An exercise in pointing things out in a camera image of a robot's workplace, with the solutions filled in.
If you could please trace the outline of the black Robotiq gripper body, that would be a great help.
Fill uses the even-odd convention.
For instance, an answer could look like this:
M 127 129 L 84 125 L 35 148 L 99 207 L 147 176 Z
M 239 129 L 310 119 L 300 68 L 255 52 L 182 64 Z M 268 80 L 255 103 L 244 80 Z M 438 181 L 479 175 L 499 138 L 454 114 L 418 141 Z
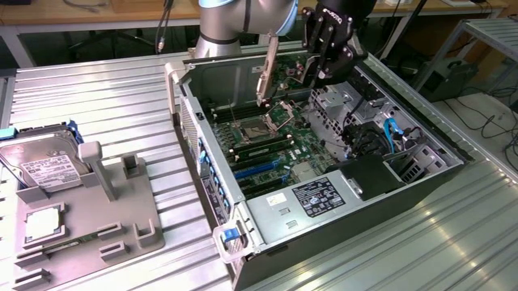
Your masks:
M 318 10 L 326 9 L 334 24 L 334 45 L 343 45 L 372 12 L 374 0 L 318 1 Z

